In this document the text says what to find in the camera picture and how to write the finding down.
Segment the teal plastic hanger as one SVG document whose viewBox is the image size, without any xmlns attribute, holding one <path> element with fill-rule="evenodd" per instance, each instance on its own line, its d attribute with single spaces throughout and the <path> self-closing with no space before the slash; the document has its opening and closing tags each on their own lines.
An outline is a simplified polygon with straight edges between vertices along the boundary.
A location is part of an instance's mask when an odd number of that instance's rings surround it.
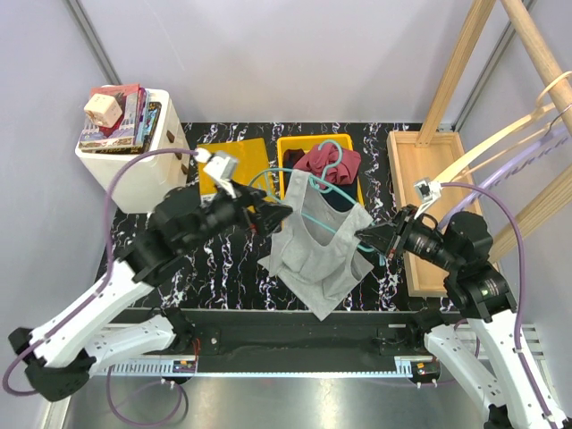
<svg viewBox="0 0 572 429">
<path fill-rule="evenodd" d="M 320 144 L 332 142 L 336 147 L 340 145 L 327 139 Z M 350 215 L 365 215 L 366 210 L 354 198 L 357 196 L 356 179 L 350 185 L 335 185 L 310 172 L 303 172 L 294 168 L 294 164 L 305 154 L 303 149 L 286 150 L 283 153 L 283 166 L 285 168 L 270 167 L 258 173 L 251 182 L 260 189 L 269 190 L 269 179 L 272 174 L 278 176 L 285 172 L 286 192 L 280 197 L 280 184 L 278 177 L 278 191 L 270 193 L 270 199 L 276 203 L 291 203 L 299 198 L 295 208 L 307 226 L 317 228 L 320 232 L 333 235 L 340 228 L 342 222 Z"/>
</svg>

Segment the grey tank top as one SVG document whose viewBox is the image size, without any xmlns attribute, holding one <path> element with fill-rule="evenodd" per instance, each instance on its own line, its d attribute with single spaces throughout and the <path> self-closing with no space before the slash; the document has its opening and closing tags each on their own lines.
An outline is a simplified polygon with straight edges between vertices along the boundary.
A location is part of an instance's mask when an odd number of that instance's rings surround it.
<svg viewBox="0 0 572 429">
<path fill-rule="evenodd" d="M 307 226 L 291 203 L 293 213 L 272 235 L 271 253 L 258 263 L 271 276 L 277 276 L 321 321 L 349 295 L 374 268 L 358 252 L 354 232 L 369 226 L 366 214 L 351 214 L 333 235 Z"/>
</svg>

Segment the maroon tank top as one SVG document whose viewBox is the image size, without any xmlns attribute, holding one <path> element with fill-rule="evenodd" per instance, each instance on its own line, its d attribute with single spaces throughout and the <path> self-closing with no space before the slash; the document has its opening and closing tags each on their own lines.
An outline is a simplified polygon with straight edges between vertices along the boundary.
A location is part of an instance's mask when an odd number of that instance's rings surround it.
<svg viewBox="0 0 572 429">
<path fill-rule="evenodd" d="M 326 142 L 312 147 L 294 164 L 294 168 L 335 185 L 350 185 L 358 176 L 360 165 L 358 152 Z"/>
</svg>

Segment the lavender plastic hanger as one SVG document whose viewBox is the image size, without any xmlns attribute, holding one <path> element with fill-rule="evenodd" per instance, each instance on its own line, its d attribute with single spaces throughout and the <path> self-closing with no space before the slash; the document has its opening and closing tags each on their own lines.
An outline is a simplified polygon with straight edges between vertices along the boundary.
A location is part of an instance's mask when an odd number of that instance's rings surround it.
<svg viewBox="0 0 572 429">
<path fill-rule="evenodd" d="M 555 118 L 545 123 L 541 129 L 502 149 L 497 154 L 489 156 L 480 164 L 476 164 L 475 160 L 508 136 L 529 127 L 555 109 L 556 107 L 553 103 L 538 105 L 530 114 L 510 123 L 469 150 L 458 161 L 440 173 L 436 180 L 440 183 L 463 181 L 486 165 L 511 154 L 512 157 L 508 161 L 479 183 L 479 186 L 483 189 L 492 189 L 500 185 L 508 178 L 516 175 L 527 166 L 542 159 L 568 142 L 568 138 L 564 136 L 565 126 L 563 121 L 560 118 Z"/>
</svg>

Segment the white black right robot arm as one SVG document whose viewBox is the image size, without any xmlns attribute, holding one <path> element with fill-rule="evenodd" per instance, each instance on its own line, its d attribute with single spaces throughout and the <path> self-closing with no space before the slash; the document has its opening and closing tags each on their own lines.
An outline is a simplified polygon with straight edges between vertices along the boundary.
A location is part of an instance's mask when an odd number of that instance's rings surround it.
<svg viewBox="0 0 572 429">
<path fill-rule="evenodd" d="M 534 363 L 509 284 L 489 262 L 492 236 L 479 214 L 458 212 L 445 229 L 427 226 L 406 206 L 389 222 L 356 231 L 387 260 L 408 252 L 447 272 L 444 289 L 484 347 L 490 365 L 468 350 L 438 311 L 415 314 L 408 348 L 445 365 L 479 408 L 485 428 L 569 428 L 570 417 L 551 395 Z"/>
</svg>

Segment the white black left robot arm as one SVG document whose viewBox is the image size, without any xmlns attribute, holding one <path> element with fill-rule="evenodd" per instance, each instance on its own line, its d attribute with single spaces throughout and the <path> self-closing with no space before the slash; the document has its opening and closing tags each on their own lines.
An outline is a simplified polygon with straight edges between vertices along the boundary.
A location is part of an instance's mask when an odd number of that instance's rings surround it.
<svg viewBox="0 0 572 429">
<path fill-rule="evenodd" d="M 272 234 L 293 210 L 269 202 L 265 191 L 233 183 L 202 202 L 193 187 L 170 191 L 155 207 L 147 228 L 107 266 L 106 273 L 59 315 L 8 337 L 30 388 L 51 402 L 63 400 L 99 370 L 149 352 L 181 354 L 192 346 L 194 324 L 176 308 L 112 334 L 103 328 L 125 308 L 170 280 L 185 256 L 214 236 L 238 227 Z"/>
</svg>

